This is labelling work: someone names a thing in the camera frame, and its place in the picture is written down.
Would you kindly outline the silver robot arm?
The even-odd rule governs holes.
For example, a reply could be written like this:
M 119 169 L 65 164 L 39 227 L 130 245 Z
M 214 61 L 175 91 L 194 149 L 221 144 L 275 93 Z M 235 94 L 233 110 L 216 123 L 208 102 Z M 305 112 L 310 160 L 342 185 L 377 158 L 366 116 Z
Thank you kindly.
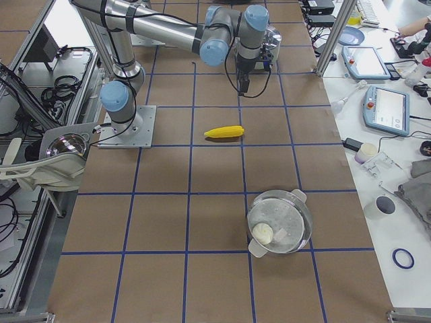
M 244 11 L 222 6 L 208 8 L 202 24 L 160 13 L 139 1 L 72 1 L 82 18 L 108 34 L 114 78 L 138 92 L 145 79 L 136 61 L 131 36 L 143 36 L 199 55 L 208 66 L 223 65 L 235 50 L 236 82 L 239 96 L 246 96 L 249 74 L 261 64 L 270 71 L 273 55 L 265 45 L 269 12 L 262 5 Z

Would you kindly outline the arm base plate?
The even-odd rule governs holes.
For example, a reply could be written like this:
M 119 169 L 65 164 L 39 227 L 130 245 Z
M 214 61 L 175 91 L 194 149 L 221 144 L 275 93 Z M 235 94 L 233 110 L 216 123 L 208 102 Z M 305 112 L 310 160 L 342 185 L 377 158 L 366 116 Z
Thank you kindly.
M 138 105 L 137 113 L 130 127 L 128 124 L 112 123 L 108 112 L 105 113 L 104 123 L 109 127 L 102 127 L 97 146 L 101 149 L 126 149 L 152 146 L 154 124 L 156 120 L 156 106 Z

